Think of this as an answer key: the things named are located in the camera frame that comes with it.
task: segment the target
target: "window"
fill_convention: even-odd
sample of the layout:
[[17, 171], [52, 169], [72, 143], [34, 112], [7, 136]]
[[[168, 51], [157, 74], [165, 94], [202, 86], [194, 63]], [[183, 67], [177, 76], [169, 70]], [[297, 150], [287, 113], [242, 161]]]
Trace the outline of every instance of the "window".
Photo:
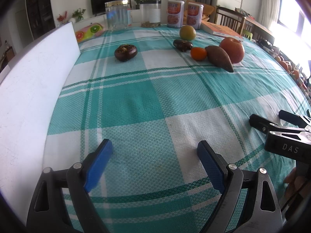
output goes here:
[[300, 6], [295, 0], [280, 1], [278, 24], [287, 27], [301, 37], [303, 30], [304, 34], [310, 33], [308, 26], [304, 27], [305, 21], [310, 26], [309, 21], [304, 17]]
[[304, 19], [304, 27], [302, 29], [301, 38], [311, 49], [311, 24], [306, 18]]
[[309, 77], [311, 60], [311, 25], [295, 0], [280, 0], [279, 17], [273, 24], [274, 45]]

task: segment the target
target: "green chair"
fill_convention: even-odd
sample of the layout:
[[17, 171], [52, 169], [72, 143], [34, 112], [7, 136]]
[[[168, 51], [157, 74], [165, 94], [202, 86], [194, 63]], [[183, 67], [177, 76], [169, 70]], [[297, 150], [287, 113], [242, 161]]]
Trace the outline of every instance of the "green chair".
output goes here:
[[249, 31], [243, 29], [242, 33], [243, 33], [244, 35], [246, 35], [246, 36], [245, 36], [246, 38], [248, 38], [249, 40], [252, 40], [252, 33], [251, 33], [251, 32], [249, 32]]

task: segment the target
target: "clear canister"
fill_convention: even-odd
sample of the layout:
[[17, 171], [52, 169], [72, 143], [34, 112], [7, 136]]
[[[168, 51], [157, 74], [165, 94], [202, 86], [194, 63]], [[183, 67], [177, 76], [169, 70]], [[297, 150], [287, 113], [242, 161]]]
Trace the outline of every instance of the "clear canister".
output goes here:
[[192, 26], [196, 30], [200, 28], [202, 13], [203, 13], [203, 5], [197, 3], [188, 3], [187, 8], [187, 25]]
[[130, 0], [106, 2], [108, 29], [128, 28], [132, 25]]
[[161, 0], [146, 0], [140, 3], [141, 27], [152, 28], [161, 25]]

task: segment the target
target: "apple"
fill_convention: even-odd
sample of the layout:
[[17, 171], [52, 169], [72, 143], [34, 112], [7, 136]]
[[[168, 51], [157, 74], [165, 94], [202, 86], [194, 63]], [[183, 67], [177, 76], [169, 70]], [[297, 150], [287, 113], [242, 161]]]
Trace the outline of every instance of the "apple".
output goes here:
[[219, 46], [228, 54], [232, 64], [239, 63], [244, 58], [244, 47], [235, 38], [226, 37], [220, 42]]

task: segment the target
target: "canned food can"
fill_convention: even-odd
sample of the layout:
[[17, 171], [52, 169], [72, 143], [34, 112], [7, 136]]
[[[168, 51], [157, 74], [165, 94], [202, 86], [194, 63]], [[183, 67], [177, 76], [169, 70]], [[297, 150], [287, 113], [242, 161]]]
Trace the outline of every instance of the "canned food can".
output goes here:
[[201, 26], [203, 5], [197, 3], [188, 3], [187, 25], [198, 30]]
[[180, 28], [183, 25], [184, 1], [168, 0], [167, 2], [167, 26]]

